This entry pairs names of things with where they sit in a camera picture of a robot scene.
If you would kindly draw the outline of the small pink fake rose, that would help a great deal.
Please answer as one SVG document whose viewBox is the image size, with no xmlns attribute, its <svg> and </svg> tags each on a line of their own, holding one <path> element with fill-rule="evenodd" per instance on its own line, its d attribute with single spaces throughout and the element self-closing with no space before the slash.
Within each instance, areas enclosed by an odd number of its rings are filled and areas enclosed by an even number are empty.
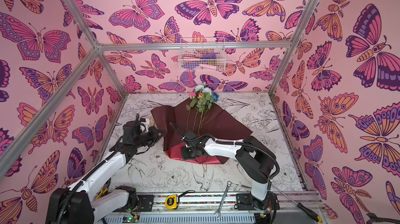
<svg viewBox="0 0 400 224">
<path fill-rule="evenodd" d="M 190 103 L 186 105 L 186 109 L 188 110 L 188 116 L 186 120 L 186 128 L 189 128 L 189 120 L 190 120 L 190 115 L 193 110 L 193 108 L 196 106 L 197 101 L 198 101 L 198 94 L 196 92 L 191 92 L 189 93 L 189 99 Z"/>
</svg>

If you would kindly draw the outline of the white fake rose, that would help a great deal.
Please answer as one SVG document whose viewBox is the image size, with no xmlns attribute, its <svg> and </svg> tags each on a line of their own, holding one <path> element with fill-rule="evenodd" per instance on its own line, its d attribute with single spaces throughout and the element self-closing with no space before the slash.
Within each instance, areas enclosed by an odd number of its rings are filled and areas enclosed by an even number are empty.
<svg viewBox="0 0 400 224">
<path fill-rule="evenodd" d="M 194 89 L 194 92 L 191 93 L 190 107 L 196 109 L 193 129 L 195 129 L 197 117 L 200 117 L 199 124 L 197 126 L 197 134 L 200 134 L 206 114 L 211 110 L 215 101 L 216 98 L 214 92 L 207 87 L 205 82 L 197 85 Z"/>
</svg>

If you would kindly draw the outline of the blue fake rose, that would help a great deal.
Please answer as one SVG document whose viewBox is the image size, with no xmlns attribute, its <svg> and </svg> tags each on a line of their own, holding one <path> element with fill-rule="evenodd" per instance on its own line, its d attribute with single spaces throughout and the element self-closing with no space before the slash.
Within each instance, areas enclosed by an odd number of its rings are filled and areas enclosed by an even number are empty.
<svg viewBox="0 0 400 224">
<path fill-rule="evenodd" d="M 218 101 L 219 95 L 217 93 L 213 93 L 214 102 Z"/>
</svg>

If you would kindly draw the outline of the coral pink fake rose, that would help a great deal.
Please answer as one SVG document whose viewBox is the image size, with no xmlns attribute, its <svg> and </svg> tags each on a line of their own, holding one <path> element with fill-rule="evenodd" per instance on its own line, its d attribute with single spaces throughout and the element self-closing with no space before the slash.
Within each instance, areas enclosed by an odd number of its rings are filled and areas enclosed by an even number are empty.
<svg viewBox="0 0 400 224">
<path fill-rule="evenodd" d="M 201 130 L 201 125 L 202 125 L 202 120 L 205 112 L 205 96 L 203 92 L 197 92 L 197 104 L 193 108 L 196 110 L 195 113 L 195 120 L 194 120 L 194 125 L 193 125 L 193 130 L 195 130 L 195 127 L 197 127 L 197 134 L 200 133 Z"/>
</svg>

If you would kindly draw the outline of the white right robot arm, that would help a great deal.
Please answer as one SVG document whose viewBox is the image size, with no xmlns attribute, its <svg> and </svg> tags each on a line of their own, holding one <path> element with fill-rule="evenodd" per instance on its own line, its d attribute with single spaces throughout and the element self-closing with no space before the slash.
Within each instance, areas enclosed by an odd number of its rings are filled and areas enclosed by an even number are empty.
<svg viewBox="0 0 400 224">
<path fill-rule="evenodd" d="M 217 139 L 210 134 L 197 136 L 192 131 L 181 135 L 185 143 L 181 154 L 184 160 L 203 156 L 221 156 L 238 161 L 245 173 L 252 179 L 251 195 L 258 201 L 265 201 L 271 190 L 271 179 L 280 172 L 276 156 L 253 136 L 240 140 Z"/>
</svg>

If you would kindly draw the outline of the dark red wrapping paper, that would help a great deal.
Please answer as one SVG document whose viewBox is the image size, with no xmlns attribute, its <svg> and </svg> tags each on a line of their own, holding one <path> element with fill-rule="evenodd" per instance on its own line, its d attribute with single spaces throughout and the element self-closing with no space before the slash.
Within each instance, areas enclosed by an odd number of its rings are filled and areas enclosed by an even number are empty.
<svg viewBox="0 0 400 224">
<path fill-rule="evenodd" d="M 211 134 L 215 138 L 225 140 L 245 139 L 253 133 L 216 104 L 206 113 L 201 130 L 198 130 L 201 113 L 196 110 L 188 111 L 186 106 L 189 104 L 190 99 L 186 99 L 177 106 L 163 105 L 151 110 L 157 128 L 164 132 L 164 152 L 170 159 L 182 161 L 181 148 L 185 146 L 170 123 L 183 128 L 180 133 L 192 130 L 200 136 Z"/>
</svg>

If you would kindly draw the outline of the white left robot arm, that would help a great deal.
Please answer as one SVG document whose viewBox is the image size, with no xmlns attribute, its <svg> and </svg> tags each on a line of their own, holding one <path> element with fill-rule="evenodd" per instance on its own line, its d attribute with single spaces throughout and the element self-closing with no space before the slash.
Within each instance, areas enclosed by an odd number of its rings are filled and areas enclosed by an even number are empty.
<svg viewBox="0 0 400 224">
<path fill-rule="evenodd" d="M 124 134 L 93 169 L 77 182 L 52 193 L 45 221 L 47 224 L 95 224 L 115 210 L 139 207 L 139 198 L 133 187 L 118 186 L 104 196 L 100 192 L 116 172 L 140 154 L 139 148 L 150 149 L 165 132 L 150 126 L 148 119 L 138 115 L 123 129 Z"/>
</svg>

